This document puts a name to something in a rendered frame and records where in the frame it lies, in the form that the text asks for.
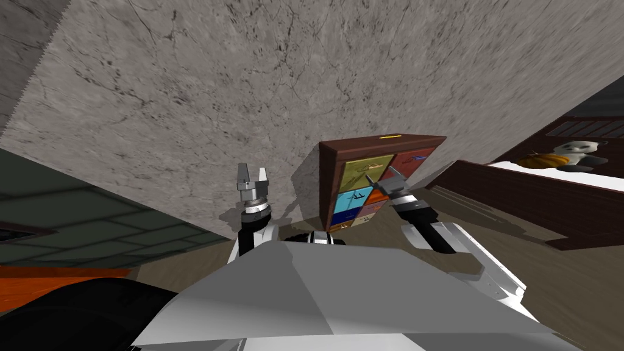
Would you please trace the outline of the red drawer front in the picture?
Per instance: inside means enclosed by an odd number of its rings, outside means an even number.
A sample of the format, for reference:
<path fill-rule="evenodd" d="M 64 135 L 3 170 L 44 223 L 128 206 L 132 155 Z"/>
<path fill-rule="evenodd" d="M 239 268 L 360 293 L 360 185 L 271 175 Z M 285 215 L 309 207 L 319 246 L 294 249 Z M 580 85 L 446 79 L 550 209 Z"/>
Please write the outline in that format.
<path fill-rule="evenodd" d="M 430 147 L 395 154 L 388 169 L 380 179 L 384 180 L 394 176 L 394 173 L 389 169 L 390 167 L 408 179 L 434 150 L 434 147 Z"/>

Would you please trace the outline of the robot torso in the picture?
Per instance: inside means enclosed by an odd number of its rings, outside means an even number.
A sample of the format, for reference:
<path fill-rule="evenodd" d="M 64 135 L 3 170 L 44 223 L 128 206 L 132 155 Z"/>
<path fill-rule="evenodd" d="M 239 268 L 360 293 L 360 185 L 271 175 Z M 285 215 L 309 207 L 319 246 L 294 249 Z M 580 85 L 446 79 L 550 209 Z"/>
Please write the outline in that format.
<path fill-rule="evenodd" d="M 193 283 L 143 351 L 581 351 L 400 250 L 269 241 Z"/>

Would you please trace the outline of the brown wooden chest of drawers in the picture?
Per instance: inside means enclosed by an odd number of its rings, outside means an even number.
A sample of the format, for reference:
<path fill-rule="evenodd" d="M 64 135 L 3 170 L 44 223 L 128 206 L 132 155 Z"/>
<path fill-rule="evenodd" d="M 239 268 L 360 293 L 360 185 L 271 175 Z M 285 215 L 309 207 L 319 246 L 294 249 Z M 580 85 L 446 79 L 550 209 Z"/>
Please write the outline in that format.
<path fill-rule="evenodd" d="M 319 217 L 324 230 L 333 233 L 352 225 L 353 220 L 330 226 L 347 161 L 395 155 L 430 147 L 436 149 L 444 141 L 443 136 L 405 133 L 321 141 L 319 143 Z"/>

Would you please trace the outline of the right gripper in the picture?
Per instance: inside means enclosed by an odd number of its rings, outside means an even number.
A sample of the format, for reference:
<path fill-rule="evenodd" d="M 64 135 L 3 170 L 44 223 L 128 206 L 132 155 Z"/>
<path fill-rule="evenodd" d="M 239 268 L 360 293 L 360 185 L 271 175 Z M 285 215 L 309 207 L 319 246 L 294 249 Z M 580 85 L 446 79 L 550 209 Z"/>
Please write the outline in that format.
<path fill-rule="evenodd" d="M 390 199 L 409 196 L 409 186 L 403 175 L 393 166 L 388 167 L 388 174 L 388 179 L 379 182 L 374 182 L 369 175 L 365 175 L 365 177 L 371 187 L 379 190 L 384 196 L 388 196 Z"/>

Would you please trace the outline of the dark brown wooden bed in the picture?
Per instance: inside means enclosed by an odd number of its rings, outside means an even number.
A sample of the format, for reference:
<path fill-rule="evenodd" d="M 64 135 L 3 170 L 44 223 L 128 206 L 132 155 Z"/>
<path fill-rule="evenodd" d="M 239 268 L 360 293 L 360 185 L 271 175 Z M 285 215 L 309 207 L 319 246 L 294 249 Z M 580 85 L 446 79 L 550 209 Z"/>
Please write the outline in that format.
<path fill-rule="evenodd" d="M 499 156 L 509 161 L 572 140 L 604 141 L 600 176 L 624 178 L 624 116 L 563 116 Z M 458 160 L 428 184 L 559 234 L 558 250 L 624 245 L 624 191 Z"/>

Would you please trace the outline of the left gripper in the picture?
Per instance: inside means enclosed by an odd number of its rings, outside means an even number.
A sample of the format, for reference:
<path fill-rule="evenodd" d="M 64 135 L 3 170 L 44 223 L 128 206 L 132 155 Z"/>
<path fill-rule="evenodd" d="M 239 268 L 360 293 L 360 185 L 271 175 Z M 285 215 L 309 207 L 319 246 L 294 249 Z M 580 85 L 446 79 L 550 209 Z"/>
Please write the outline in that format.
<path fill-rule="evenodd" d="M 243 202 L 267 199 L 268 197 L 268 177 L 265 168 L 260 168 L 258 181 L 250 182 L 250 174 L 246 163 L 238 163 L 237 190 Z"/>

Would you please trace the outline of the olive drawer front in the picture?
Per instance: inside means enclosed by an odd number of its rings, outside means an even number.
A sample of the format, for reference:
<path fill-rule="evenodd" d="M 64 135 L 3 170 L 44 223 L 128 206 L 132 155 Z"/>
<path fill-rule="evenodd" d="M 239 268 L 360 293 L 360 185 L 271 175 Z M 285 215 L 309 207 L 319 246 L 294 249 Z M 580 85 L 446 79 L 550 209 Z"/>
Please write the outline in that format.
<path fill-rule="evenodd" d="M 339 192 L 344 193 L 370 185 L 366 176 L 378 181 L 394 158 L 394 154 L 347 161 L 342 174 Z"/>

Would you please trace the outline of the cyan drawer front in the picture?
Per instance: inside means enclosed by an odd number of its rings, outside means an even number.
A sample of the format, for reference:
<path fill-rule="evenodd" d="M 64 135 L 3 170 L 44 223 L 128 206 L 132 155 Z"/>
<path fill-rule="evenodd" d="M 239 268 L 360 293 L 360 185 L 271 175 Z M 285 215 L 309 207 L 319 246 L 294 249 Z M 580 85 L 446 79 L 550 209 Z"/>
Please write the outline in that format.
<path fill-rule="evenodd" d="M 334 213 L 342 211 L 352 210 L 364 205 L 373 188 L 367 186 L 357 190 L 346 191 L 339 193 L 336 198 Z"/>

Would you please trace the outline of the blue drawer front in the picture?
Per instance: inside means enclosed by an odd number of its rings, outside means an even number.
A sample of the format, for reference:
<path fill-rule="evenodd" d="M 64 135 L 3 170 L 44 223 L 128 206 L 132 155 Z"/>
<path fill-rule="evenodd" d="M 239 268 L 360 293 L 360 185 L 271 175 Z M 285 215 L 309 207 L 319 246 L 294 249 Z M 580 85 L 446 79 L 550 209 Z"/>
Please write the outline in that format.
<path fill-rule="evenodd" d="M 334 213 L 334 215 L 331 218 L 331 223 L 330 226 L 335 226 L 335 225 L 340 225 L 342 223 L 345 222 L 349 222 L 352 221 L 354 219 L 356 219 L 357 215 L 359 214 L 361 208 L 353 208 L 353 209 L 349 209 L 349 210 L 345 210 L 345 211 L 340 211 L 337 213 Z"/>

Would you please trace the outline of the mauve drawer front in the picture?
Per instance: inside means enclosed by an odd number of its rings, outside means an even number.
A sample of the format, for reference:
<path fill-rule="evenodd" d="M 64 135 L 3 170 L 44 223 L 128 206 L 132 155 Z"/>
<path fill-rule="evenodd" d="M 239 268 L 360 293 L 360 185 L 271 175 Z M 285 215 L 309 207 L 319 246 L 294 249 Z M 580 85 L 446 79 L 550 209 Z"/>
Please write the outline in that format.
<path fill-rule="evenodd" d="M 360 210 L 360 212 L 358 213 L 357 218 L 363 217 L 363 216 L 369 216 L 375 212 L 377 212 L 382 206 L 384 206 L 384 204 L 387 202 L 387 200 L 382 200 L 379 202 L 375 202 L 375 203 L 371 203 L 371 204 L 367 204 L 365 206 L 363 206 Z"/>

